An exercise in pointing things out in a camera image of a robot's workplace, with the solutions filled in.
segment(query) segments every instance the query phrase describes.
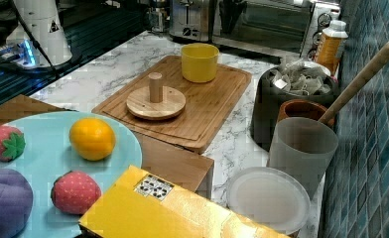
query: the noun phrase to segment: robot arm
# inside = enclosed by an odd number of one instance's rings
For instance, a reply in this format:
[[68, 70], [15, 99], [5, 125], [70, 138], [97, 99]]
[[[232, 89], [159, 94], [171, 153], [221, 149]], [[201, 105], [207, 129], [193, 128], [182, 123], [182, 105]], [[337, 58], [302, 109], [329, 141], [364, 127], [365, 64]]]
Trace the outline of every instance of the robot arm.
[[33, 69], [56, 66], [71, 59], [72, 53], [61, 26], [56, 0], [13, 0], [13, 3], [17, 15], [22, 18], [6, 39], [7, 46], [20, 48], [21, 58], [14, 63], [25, 69]]

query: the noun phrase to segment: purple ball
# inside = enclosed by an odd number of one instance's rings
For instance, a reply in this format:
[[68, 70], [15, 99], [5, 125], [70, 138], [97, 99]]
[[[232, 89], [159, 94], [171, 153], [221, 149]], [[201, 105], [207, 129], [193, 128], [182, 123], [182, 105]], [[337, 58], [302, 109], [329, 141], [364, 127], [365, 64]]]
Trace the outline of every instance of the purple ball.
[[10, 169], [0, 169], [0, 238], [10, 238], [24, 229], [33, 206], [28, 181]]

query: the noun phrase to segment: brown cup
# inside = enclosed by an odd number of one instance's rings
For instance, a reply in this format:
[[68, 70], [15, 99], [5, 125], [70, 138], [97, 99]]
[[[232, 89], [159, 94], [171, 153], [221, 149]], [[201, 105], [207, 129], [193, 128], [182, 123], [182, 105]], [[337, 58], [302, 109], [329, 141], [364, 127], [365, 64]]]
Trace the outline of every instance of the brown cup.
[[[288, 117], [306, 117], [316, 121], [324, 115], [327, 108], [324, 106], [304, 99], [294, 99], [284, 102], [279, 108], [277, 122]], [[327, 122], [327, 126], [333, 128], [334, 118]]]

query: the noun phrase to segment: wooden cutting board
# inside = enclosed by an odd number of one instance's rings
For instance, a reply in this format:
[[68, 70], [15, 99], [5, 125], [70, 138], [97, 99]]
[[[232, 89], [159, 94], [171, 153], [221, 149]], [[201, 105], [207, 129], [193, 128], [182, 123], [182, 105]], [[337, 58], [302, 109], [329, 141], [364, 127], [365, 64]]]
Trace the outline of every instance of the wooden cutting board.
[[[133, 116], [126, 108], [129, 94], [148, 86], [148, 74], [151, 72], [161, 73], [164, 86], [175, 88], [186, 97], [186, 108], [178, 117], [150, 121]], [[219, 64], [214, 80], [207, 83], [190, 82], [182, 76], [181, 58], [168, 56], [96, 106], [92, 112], [114, 118], [133, 131], [201, 154], [250, 80], [249, 72]]]

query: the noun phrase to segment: toy food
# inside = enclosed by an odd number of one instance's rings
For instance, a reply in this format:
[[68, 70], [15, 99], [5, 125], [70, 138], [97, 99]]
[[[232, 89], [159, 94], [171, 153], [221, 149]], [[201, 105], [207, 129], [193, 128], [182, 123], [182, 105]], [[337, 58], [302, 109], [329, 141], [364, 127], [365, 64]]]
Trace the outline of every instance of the toy food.
[[52, 202], [59, 210], [70, 214], [83, 214], [101, 196], [101, 189], [84, 172], [69, 172], [55, 181]]
[[0, 126], [0, 161], [9, 162], [22, 155], [24, 134], [16, 127]]
[[98, 118], [82, 118], [70, 128], [71, 146], [83, 158], [98, 161], [109, 156], [115, 146], [113, 129]]
[[13, 237], [24, 229], [33, 199], [30, 184], [19, 172], [0, 169], [0, 238]]

